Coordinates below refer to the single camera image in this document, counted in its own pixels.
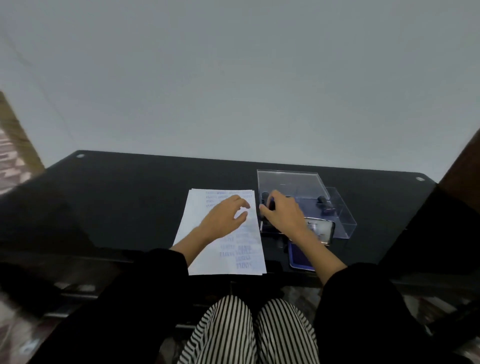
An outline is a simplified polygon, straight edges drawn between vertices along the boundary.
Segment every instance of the paper sheet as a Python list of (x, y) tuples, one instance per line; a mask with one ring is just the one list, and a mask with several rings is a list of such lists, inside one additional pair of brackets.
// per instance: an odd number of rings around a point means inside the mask
[(234, 232), (209, 244), (190, 265), (190, 275), (266, 273), (253, 190), (190, 190), (173, 244), (198, 226), (216, 204), (233, 194), (238, 194), (250, 204), (250, 209), (241, 208), (235, 215), (237, 217), (248, 211), (247, 220)]

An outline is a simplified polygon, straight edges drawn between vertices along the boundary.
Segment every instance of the floor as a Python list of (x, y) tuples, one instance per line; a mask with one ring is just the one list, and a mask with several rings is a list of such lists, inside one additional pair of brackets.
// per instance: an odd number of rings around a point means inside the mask
[[(3, 93), (0, 92), (0, 194), (7, 193), (15, 186), (44, 171), (44, 166), (29, 142), (19, 121), (9, 107)], [(111, 280), (118, 270), (109, 263), (100, 268), (85, 266), (83, 262), (65, 261), (58, 258), (54, 269), (64, 269), (64, 279), (57, 282), (60, 287), (75, 283), (79, 270), (92, 270), (92, 280), (101, 276)], [(79, 287), (78, 289), (95, 289)], [(296, 305), (312, 321), (316, 307), (320, 302), (320, 290), (300, 287), (284, 287), (284, 299)], [(427, 324), (454, 310), (444, 301), (431, 297), (404, 296), (407, 307), (419, 322)], [(8, 296), (0, 292), (0, 364), (25, 364), (31, 358), (41, 342), (59, 323), (57, 318), (37, 319), (23, 312), (11, 302)], [(162, 344), (157, 363), (175, 363), (184, 342), (175, 342), (168, 338)], [(480, 338), (467, 343), (459, 350), (474, 363), (480, 364)]]

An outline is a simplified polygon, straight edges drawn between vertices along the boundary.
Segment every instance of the striped pants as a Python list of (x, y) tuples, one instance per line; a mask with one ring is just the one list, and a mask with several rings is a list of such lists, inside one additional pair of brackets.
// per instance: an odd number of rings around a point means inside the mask
[(211, 306), (185, 345), (178, 363), (319, 363), (315, 332), (295, 306), (274, 299), (255, 323), (247, 305), (226, 296)]

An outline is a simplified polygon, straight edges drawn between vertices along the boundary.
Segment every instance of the white wall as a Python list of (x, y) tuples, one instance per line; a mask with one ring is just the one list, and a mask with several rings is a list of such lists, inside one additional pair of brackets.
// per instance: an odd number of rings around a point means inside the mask
[(478, 0), (1, 2), (5, 36), (63, 122), (65, 135), (39, 131), (31, 95), (0, 73), (34, 144), (54, 148), (40, 150), (47, 164), (70, 138), (438, 181), (480, 127)]

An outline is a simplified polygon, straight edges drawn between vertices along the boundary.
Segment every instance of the black glass table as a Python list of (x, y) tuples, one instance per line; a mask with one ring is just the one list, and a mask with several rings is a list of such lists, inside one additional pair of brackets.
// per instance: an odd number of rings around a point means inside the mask
[[(422, 273), (417, 281), (433, 274), (453, 285), (477, 282), (469, 257), (478, 253), (479, 216), (413, 172), (77, 151), (0, 198), (0, 249), (132, 261), (172, 245), (191, 188), (252, 189), (260, 201), (257, 169), (317, 172), (339, 191), (357, 222), (350, 239), (330, 246), (346, 264), (377, 263), (398, 280)], [(442, 236), (447, 241), (431, 243)], [(314, 274), (289, 266), (285, 241), (262, 243), (269, 274), (318, 285)]]

